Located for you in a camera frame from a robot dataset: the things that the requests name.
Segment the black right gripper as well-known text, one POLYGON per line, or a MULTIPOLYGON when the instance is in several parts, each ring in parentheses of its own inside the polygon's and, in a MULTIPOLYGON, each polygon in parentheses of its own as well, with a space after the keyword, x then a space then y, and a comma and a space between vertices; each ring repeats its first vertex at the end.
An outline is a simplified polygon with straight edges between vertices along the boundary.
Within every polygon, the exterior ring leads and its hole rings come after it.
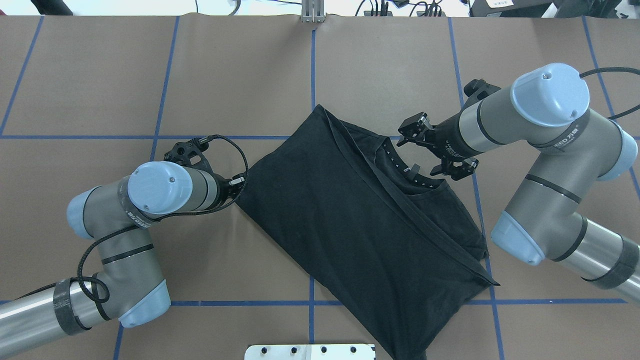
POLYGON ((432 147, 434 154, 443 159, 432 168, 430 175, 448 176, 457 182, 473 175, 479 165, 476 158, 468 158, 468 146, 462 139, 459 123, 459 117, 450 117, 432 126, 428 114, 419 112, 403 120, 398 127, 400 139, 397 146, 412 143, 425 148, 432 147))

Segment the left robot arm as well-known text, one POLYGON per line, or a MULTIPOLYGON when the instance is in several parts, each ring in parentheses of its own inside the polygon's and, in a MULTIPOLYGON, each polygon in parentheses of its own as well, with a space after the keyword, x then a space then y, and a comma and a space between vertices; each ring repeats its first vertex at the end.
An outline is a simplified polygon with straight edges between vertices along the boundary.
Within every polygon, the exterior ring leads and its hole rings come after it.
POLYGON ((11 358, 116 319, 141 326, 171 300, 149 228, 174 216, 205 215, 231 205, 246 173, 232 178, 169 161, 150 161, 113 183, 74 197, 68 225, 91 242, 77 275, 1 306, 1 358, 11 358))

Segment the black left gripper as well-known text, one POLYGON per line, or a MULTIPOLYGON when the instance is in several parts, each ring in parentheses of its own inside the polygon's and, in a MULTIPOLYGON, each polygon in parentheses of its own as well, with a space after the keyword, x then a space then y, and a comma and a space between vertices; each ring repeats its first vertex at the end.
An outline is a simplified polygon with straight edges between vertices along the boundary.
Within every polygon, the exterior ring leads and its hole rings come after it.
POLYGON ((235 200, 246 186, 247 174, 237 174, 232 178, 224 178, 220 174, 214 173, 215 184, 217 185, 217 196, 212 203, 212 209, 224 207, 228 200, 235 200))

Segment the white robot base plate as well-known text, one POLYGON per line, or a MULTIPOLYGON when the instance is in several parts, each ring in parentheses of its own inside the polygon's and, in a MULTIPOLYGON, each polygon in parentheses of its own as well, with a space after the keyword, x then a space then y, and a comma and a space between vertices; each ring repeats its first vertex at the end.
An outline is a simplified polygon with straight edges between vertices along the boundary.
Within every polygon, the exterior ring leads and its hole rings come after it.
POLYGON ((247 347, 245 360, 376 360, 374 344, 256 344, 247 347))

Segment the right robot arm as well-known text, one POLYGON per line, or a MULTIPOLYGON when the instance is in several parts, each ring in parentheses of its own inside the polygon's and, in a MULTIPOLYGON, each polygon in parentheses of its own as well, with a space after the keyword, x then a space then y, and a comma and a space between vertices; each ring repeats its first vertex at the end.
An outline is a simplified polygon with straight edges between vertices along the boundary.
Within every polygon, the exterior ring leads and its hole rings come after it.
POLYGON ((597 289, 638 304, 639 246, 578 213, 590 188, 632 168, 635 139, 590 108, 585 74, 565 63, 525 73, 503 88, 483 79, 463 89, 462 108, 439 124, 425 112, 398 127, 398 146, 412 143, 439 158, 430 175, 461 180, 478 155, 526 141, 539 155, 502 211, 491 241, 531 266, 551 260, 597 289))

